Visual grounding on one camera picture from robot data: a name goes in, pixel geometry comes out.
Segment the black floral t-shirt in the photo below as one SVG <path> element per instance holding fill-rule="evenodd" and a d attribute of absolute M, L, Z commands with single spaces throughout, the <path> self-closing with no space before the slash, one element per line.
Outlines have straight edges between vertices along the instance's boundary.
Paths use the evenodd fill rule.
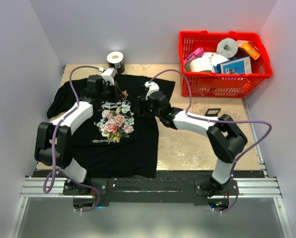
<path fill-rule="evenodd" d="M 73 134 L 73 157 L 97 178 L 155 176 L 159 131 L 153 114 L 138 117 L 138 97 L 146 94 L 146 76 L 115 76 L 125 93 L 118 101 L 102 102 Z"/>

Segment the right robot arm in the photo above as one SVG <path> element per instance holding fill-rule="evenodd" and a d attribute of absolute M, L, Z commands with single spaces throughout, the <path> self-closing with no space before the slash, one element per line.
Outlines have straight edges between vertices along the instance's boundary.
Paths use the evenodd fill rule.
<path fill-rule="evenodd" d="M 235 121 L 226 114 L 218 119 L 189 114 L 181 108 L 171 106 L 161 91 L 149 96 L 138 96 L 137 100 L 135 114 L 138 117 L 155 116 L 168 128 L 186 130 L 208 138 L 217 163 L 209 180 L 200 187 L 209 197 L 223 194 L 232 179 L 234 160 L 248 142 Z"/>

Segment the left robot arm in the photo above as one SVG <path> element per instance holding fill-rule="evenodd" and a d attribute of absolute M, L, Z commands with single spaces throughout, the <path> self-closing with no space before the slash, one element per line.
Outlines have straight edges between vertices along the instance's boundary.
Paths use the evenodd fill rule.
<path fill-rule="evenodd" d="M 88 194 L 92 182 L 86 179 L 87 170 L 73 156 L 73 134 L 95 112 L 95 106 L 107 100 L 117 99 L 117 88 L 113 75 L 91 75 L 79 100 L 74 106 L 54 122 L 38 125 L 34 158 L 47 166 L 52 166 L 46 178 L 43 192 L 49 193 L 54 185 L 57 171 L 75 181 L 74 188 L 80 194 Z"/>

